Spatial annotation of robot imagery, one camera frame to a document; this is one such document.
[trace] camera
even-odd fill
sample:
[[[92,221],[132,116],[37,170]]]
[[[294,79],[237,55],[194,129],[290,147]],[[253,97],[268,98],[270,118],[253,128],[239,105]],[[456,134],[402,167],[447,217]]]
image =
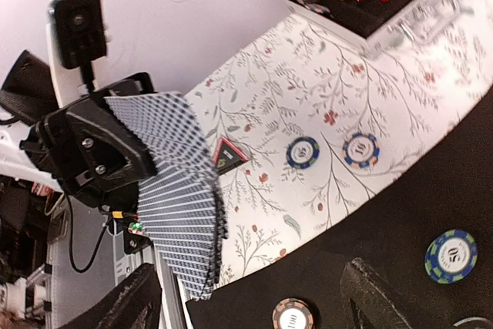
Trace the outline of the camera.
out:
[[[49,15],[63,67],[84,67],[106,55],[101,0],[54,0]]]

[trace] red flower pattern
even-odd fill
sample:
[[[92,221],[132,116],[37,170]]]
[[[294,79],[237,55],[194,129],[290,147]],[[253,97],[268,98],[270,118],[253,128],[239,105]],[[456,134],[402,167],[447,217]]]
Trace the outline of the red flower pattern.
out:
[[[433,72],[426,72],[424,74],[424,80],[426,82],[434,82],[434,73]]]
[[[361,65],[361,64],[352,65],[351,67],[353,68],[353,72],[355,72],[355,73],[361,73],[364,71],[364,65]]]
[[[328,123],[329,125],[333,126],[336,123],[336,118],[339,116],[338,113],[334,112],[332,109],[325,113],[324,115],[324,122]]]

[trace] black table surface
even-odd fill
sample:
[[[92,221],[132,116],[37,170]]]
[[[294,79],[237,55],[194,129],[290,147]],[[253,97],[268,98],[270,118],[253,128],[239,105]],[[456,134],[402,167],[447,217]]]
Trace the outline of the black table surface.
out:
[[[286,297],[320,312],[317,329],[346,327],[340,277],[364,258],[413,307],[450,325],[464,317],[493,321],[493,91],[398,181],[358,211],[282,260],[188,302],[195,329],[271,328]],[[424,270],[434,238],[467,230],[478,244],[473,271],[437,284]]]

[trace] floral tablecloth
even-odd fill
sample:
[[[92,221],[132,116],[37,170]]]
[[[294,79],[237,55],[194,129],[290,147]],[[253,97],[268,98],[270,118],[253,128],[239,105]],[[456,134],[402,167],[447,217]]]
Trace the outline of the floral tablecloth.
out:
[[[353,213],[441,140],[493,83],[493,0],[433,45],[361,58],[297,15],[284,19],[192,90],[213,150],[225,136],[250,161],[221,176],[230,238],[219,287],[274,263]],[[344,140],[373,133],[381,154],[349,167]],[[307,170],[287,165],[298,136],[320,145]]]

